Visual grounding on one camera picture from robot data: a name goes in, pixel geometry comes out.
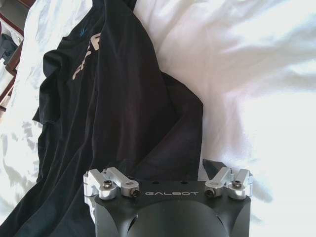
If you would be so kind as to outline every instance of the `t-shirt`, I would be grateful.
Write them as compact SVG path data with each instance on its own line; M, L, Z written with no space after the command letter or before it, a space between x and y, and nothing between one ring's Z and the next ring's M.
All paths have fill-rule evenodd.
M47 78L34 117L43 124L39 176L0 236L95 236L83 199L89 169L115 166L139 180L197 179L202 103L160 71L132 12L135 2L94 0L70 35L45 54Z

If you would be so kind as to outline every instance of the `silver bracket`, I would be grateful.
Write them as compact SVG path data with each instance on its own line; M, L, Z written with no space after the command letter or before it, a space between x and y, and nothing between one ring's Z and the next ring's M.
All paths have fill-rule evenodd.
M212 180L205 182L205 194L210 198L222 195L227 188L229 197L243 200L246 196L252 196L253 176L247 169L241 169L236 178L232 170L222 167Z
M92 169L83 175L84 202L89 205L93 222L95 222L95 196L99 195L102 200L114 199L118 194L118 188L121 195L125 197L136 198L140 194L138 182L128 179L115 167L104 169L102 173Z
M205 182L205 194L210 198L221 196L223 188L227 187L233 179L232 170L222 167L213 179Z
M253 175L247 169L241 169L236 179L228 185L228 195L233 199L244 200L252 196Z

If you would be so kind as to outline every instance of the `white bed sheet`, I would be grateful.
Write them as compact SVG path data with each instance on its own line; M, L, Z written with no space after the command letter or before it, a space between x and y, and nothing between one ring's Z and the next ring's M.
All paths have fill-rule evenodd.
M23 47L18 86L4 119L0 222L36 179L40 126L31 117L44 79L42 55L57 47L90 4L38 0L29 13L24 44L35 40L41 57L29 62L33 52ZM153 41L160 68L204 103L201 158L254 174L250 236L316 236L316 3L138 0L134 12ZM35 22L40 24L34 29ZM203 169L199 176L206 179Z

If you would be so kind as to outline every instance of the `metal lever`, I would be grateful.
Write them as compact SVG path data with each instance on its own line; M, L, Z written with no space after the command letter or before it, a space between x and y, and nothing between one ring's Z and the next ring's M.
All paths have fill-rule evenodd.
M205 182L205 194L210 198L221 196L223 188L227 187L233 179L232 170L222 167L212 180Z
M228 195L233 199L243 200L252 196L253 176L247 169L241 169L236 179L228 185Z
M111 180L120 187L120 192L123 196L130 198L136 198L139 196L140 192L138 182L128 179L115 167L103 170L102 174L106 179Z
M100 199L108 200L116 197L117 185L107 185L103 175L97 169L92 169L83 175L83 191L86 197L99 195Z

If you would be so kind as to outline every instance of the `dark wooden frame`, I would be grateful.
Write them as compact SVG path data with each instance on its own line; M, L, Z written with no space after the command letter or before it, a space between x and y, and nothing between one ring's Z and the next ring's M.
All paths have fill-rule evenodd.
M30 8L33 3L35 2L35 0L18 0L20 3L22 3L24 6ZM10 27L12 27L14 30L16 30L18 33L20 33L21 35L24 36L23 34L23 29L20 29L19 27L17 27L16 25L14 25L12 22L10 22L5 16L3 16L0 13L0 18L7 23ZM4 98L7 95L11 95L12 93L12 89L13 89L13 85L15 82L15 77L16 77L16 67L18 66L19 62L20 62L20 57L21 57L21 50L22 50L22 46L23 46L23 42L21 42L21 44L19 45L19 47L16 49L16 51L14 52L12 58L10 59L9 63L6 65L5 69L11 74L13 75L13 79L9 82L8 86L4 89L4 91L0 94L0 104L3 102ZM3 106L0 106L0 110L1 111L5 111L5 108Z

